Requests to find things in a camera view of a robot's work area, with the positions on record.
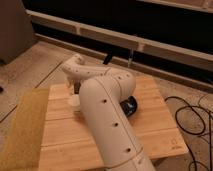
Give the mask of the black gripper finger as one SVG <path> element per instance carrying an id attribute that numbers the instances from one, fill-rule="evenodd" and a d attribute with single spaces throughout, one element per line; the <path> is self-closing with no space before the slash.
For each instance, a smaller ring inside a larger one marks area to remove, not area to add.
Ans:
<path id="1" fill-rule="evenodd" d="M 75 94 L 78 94 L 78 93 L 79 93 L 80 86 L 81 86 L 80 83 L 75 83 L 75 84 L 74 84 L 74 93 L 75 93 Z"/>

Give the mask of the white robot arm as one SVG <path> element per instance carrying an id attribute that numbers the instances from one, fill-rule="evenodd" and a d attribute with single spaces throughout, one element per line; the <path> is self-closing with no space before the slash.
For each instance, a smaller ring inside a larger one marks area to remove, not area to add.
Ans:
<path id="1" fill-rule="evenodd" d="M 80 82 L 80 110 L 92 133 L 107 171 L 155 171 L 120 103 L 136 87 L 128 71 L 88 66 L 80 54 L 62 64 L 70 80 Z"/>

